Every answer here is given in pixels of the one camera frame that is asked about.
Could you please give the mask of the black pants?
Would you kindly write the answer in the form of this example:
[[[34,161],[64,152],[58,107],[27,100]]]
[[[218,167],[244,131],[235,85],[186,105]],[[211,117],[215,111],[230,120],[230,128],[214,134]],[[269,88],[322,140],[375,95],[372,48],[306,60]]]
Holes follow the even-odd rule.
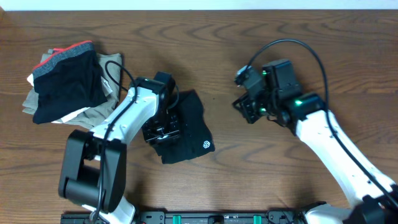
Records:
[[[181,91],[173,96],[177,104],[169,110],[178,119],[180,138],[154,147],[163,164],[194,159],[215,151],[211,131],[205,124],[204,107],[195,90]]]

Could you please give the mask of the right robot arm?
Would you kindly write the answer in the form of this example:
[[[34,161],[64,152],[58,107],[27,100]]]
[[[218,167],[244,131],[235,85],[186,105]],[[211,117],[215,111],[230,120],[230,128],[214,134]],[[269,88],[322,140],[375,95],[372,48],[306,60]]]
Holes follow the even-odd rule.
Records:
[[[397,184],[364,156],[316,93],[290,98],[246,93],[233,107],[250,124],[275,116],[274,122],[304,142],[341,187],[349,208],[312,205],[300,212],[301,223],[397,223]]]

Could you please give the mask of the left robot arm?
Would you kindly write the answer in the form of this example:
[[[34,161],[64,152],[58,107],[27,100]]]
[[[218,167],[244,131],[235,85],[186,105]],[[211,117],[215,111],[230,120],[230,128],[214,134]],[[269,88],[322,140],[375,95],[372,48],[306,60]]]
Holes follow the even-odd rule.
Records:
[[[139,131],[152,147],[179,140],[178,119],[169,111],[175,87],[168,73],[159,72],[152,80],[139,77],[101,124],[69,135],[58,194],[89,212],[63,214],[61,223],[137,222],[136,208],[124,196],[127,146]]]

